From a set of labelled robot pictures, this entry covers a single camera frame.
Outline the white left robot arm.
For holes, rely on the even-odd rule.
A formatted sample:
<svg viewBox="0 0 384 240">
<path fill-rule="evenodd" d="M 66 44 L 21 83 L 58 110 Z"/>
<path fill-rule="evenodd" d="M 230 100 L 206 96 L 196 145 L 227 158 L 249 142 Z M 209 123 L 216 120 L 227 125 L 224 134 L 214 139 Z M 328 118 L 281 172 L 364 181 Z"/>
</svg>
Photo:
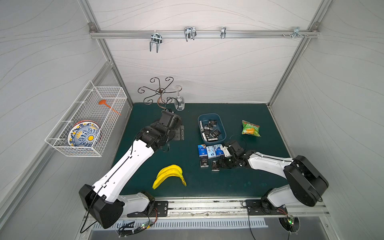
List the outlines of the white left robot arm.
<svg viewBox="0 0 384 240">
<path fill-rule="evenodd" d="M 123 157 L 101 179 L 79 190 L 86 215 L 104 229 L 112 227 L 123 215 L 150 215 L 155 207 L 152 195 L 140 192 L 122 196 L 121 191 L 146 160 L 173 140 L 181 124 L 180 116 L 163 111 L 158 121 L 142 128 Z"/>
</svg>

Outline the white blue tissue pack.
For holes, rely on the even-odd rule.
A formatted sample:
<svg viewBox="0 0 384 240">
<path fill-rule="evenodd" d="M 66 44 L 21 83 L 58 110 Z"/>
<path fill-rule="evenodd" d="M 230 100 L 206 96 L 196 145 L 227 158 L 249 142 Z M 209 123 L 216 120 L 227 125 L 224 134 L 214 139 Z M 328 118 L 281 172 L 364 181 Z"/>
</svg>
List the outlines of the white blue tissue pack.
<svg viewBox="0 0 384 240">
<path fill-rule="evenodd" d="M 214 159 L 217 157 L 216 150 L 214 146 L 206 146 L 208 159 Z"/>
</svg>

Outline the dark blue tissue pack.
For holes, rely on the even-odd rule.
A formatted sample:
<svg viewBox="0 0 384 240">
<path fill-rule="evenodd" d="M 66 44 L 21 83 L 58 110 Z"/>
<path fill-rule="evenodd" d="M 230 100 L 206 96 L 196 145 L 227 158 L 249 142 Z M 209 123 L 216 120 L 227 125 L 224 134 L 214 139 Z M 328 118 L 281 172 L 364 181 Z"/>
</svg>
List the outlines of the dark blue tissue pack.
<svg viewBox="0 0 384 240">
<path fill-rule="evenodd" d="M 207 147 L 205 144 L 198 145 L 198 152 L 200 157 L 208 156 Z"/>
</svg>

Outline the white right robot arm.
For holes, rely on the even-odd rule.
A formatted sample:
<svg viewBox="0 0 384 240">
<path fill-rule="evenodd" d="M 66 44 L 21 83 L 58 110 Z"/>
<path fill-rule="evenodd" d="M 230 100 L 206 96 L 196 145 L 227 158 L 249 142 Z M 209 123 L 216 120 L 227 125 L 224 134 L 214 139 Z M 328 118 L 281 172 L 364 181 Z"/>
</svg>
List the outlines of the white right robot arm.
<svg viewBox="0 0 384 240">
<path fill-rule="evenodd" d="M 287 180 L 287 185 L 272 188 L 262 196 L 261 209 L 266 214 L 295 203 L 313 207 L 323 201 L 322 195 L 329 187 L 325 177 L 301 155 L 295 158 L 280 158 L 247 151 L 241 155 L 233 153 L 220 157 L 219 166 L 227 169 L 241 167 L 264 171 Z"/>
</svg>

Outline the black tissue pack top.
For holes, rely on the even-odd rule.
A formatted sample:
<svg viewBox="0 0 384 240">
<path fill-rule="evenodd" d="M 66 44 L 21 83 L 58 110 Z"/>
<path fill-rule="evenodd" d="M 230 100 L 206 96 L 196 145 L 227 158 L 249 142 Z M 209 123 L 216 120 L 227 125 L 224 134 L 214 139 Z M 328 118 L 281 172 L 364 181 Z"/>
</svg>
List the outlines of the black tissue pack top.
<svg viewBox="0 0 384 240">
<path fill-rule="evenodd" d="M 217 120 L 209 120 L 209 125 L 210 126 L 213 126 L 213 127 L 216 127 L 217 126 Z"/>
</svg>

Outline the light blue tissue pack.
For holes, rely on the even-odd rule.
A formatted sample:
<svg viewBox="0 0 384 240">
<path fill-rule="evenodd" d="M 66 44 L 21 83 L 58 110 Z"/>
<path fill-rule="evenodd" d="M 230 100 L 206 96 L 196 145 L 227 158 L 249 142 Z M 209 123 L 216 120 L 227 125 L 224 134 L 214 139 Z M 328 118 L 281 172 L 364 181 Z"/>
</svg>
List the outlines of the light blue tissue pack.
<svg viewBox="0 0 384 240">
<path fill-rule="evenodd" d="M 215 153 L 217 157 L 224 156 L 223 146 L 221 144 L 214 145 Z"/>
</svg>

